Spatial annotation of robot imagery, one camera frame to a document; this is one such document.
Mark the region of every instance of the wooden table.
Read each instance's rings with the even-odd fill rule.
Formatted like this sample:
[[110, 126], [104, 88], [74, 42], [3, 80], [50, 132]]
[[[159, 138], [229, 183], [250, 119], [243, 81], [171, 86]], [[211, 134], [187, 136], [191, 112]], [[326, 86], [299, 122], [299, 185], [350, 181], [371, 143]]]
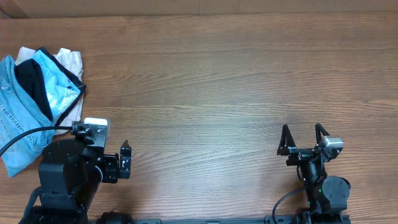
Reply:
[[[397, 222], [398, 13], [0, 20], [1, 55], [22, 46], [80, 51], [83, 117], [111, 120], [107, 153], [133, 148], [131, 178], [101, 184], [90, 218], [263, 217], [301, 187], [276, 155], [282, 125], [312, 147], [320, 122], [345, 142], [326, 164], [352, 184], [345, 213]], [[21, 219], [38, 164], [12, 179], [0, 164], [0, 223]]]

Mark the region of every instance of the bright blue cloth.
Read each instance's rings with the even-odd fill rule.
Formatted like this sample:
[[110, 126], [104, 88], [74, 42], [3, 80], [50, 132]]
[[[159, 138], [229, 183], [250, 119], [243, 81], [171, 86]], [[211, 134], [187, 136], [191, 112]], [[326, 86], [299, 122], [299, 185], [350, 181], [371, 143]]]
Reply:
[[45, 91], [52, 112], [52, 122], [55, 124], [61, 114], [79, 97], [80, 90], [41, 50], [36, 51], [32, 59], [42, 69]]
[[[0, 147], [25, 131], [53, 126], [18, 84], [14, 63], [10, 55], [0, 62]], [[8, 176], [13, 177], [31, 164], [51, 143], [54, 133], [54, 130], [32, 133], [12, 145], [2, 155]]]

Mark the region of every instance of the clothing pile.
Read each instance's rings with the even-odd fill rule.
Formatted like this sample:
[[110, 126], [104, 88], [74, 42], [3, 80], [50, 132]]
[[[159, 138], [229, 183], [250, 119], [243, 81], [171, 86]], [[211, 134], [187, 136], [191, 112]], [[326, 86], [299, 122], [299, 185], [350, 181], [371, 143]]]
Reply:
[[[71, 126], [79, 121], [83, 105], [83, 64], [80, 52], [61, 49], [50, 55], [22, 47], [14, 61], [0, 62], [0, 148], [25, 131], [46, 126]], [[9, 177], [31, 164], [63, 130], [32, 133], [3, 155]]]

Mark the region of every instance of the white cloth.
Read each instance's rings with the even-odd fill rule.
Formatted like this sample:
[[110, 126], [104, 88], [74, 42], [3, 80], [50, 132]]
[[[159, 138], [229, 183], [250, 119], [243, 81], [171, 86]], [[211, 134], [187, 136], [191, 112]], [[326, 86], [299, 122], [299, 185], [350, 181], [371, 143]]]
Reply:
[[[19, 49], [15, 65], [17, 66], [20, 63], [31, 59], [35, 52], [35, 50], [29, 49], [27, 47], [21, 47], [21, 49]], [[79, 80], [82, 81], [81, 77], [83, 76], [83, 62], [81, 60], [80, 52], [71, 52], [68, 49], [61, 48], [58, 54], [53, 56], [60, 62], [62, 66], [76, 75]], [[81, 96], [80, 100], [72, 108], [68, 116], [61, 122], [60, 126], [71, 126], [73, 121], [80, 121], [83, 97], [84, 95]], [[67, 132], [67, 130], [56, 130], [55, 134], [58, 135], [65, 132]]]

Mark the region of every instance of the black cloth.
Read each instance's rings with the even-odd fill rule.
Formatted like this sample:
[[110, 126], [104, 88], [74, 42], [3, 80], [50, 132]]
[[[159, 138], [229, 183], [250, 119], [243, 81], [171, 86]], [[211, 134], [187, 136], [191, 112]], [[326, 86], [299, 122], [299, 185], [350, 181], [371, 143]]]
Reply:
[[18, 84], [35, 101], [41, 112], [52, 121], [49, 99], [45, 92], [44, 77], [40, 65], [33, 59], [14, 67]]
[[48, 58], [50, 58], [61, 70], [61, 72], [63, 72], [69, 78], [69, 80], [80, 90], [80, 94], [78, 95], [78, 97], [76, 97], [76, 99], [72, 102], [72, 104], [68, 107], [68, 109], [61, 114], [58, 121], [55, 123], [55, 126], [59, 126], [61, 122], [68, 116], [69, 112], [73, 109], [73, 107], [77, 104], [77, 102], [83, 95], [84, 91], [86, 90], [87, 86], [83, 84], [75, 74], [73, 74], [72, 72], [67, 70], [64, 66], [62, 66], [57, 61], [57, 59], [47, 51], [45, 47], [41, 47], [37, 50], [41, 50]]

